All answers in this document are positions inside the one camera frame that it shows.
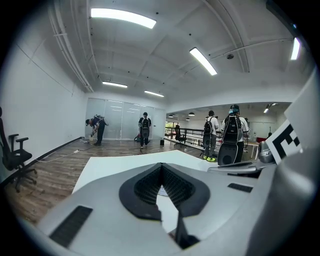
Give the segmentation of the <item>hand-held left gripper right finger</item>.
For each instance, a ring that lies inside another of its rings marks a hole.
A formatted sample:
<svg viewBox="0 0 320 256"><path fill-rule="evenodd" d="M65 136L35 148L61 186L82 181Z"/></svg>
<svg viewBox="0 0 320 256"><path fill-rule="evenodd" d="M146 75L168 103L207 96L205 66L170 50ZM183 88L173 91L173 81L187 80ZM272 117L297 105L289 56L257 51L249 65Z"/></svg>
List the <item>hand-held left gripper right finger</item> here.
<svg viewBox="0 0 320 256"><path fill-rule="evenodd" d="M204 182L167 163L161 164L161 185L182 217L198 215L210 199Z"/></svg>

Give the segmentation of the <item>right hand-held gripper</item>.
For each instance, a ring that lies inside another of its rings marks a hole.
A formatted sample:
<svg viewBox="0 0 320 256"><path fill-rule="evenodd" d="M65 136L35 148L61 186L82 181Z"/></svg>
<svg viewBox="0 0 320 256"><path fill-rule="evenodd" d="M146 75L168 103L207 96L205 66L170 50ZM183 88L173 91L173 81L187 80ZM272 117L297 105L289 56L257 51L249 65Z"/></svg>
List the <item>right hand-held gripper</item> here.
<svg viewBox="0 0 320 256"><path fill-rule="evenodd" d="M261 173L249 198L213 234L214 256L319 255L319 70L312 72L285 116L300 149Z"/></svg>

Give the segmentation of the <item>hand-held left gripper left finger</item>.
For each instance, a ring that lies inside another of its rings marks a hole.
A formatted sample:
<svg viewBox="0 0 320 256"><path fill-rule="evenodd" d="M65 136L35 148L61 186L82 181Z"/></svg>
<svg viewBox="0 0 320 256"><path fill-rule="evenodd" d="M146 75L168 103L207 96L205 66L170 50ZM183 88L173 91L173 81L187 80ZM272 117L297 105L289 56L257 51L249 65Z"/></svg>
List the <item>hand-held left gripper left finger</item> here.
<svg viewBox="0 0 320 256"><path fill-rule="evenodd" d="M157 163L120 186L118 194L120 202L136 218L162 220L162 214L156 206L163 182L162 175L162 164Z"/></svg>

